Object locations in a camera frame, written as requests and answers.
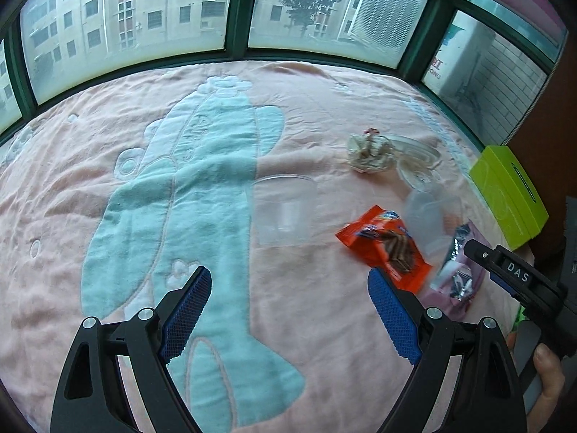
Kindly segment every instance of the light blue cartoon pattern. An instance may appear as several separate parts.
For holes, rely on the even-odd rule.
[[[210,269],[212,295],[183,355],[168,365],[205,433],[280,415],[305,383],[250,335],[246,186],[284,126],[279,108],[250,103],[250,86],[209,78],[146,128],[146,149],[119,155],[114,174],[126,182],[110,197],[83,266],[83,311],[101,319],[118,308],[129,318],[198,265]]]

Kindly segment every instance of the plastic cup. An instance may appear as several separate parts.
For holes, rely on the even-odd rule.
[[[261,246],[309,242],[317,197],[313,179],[295,174],[263,177],[252,184],[252,219]]]

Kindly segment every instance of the human hand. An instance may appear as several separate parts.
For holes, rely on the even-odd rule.
[[[513,349],[516,338],[515,333],[507,337],[510,350]],[[527,433],[538,433],[549,421],[565,384],[561,361],[545,344],[539,344],[535,349],[533,364],[541,377],[543,389],[527,415]]]

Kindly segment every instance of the air conditioner unit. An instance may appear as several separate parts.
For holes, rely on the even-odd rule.
[[[349,34],[392,56],[402,54],[426,1],[360,0]]]

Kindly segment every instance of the green box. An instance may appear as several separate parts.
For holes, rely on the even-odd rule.
[[[511,249],[541,232],[549,214],[508,146],[487,146],[469,173]]]

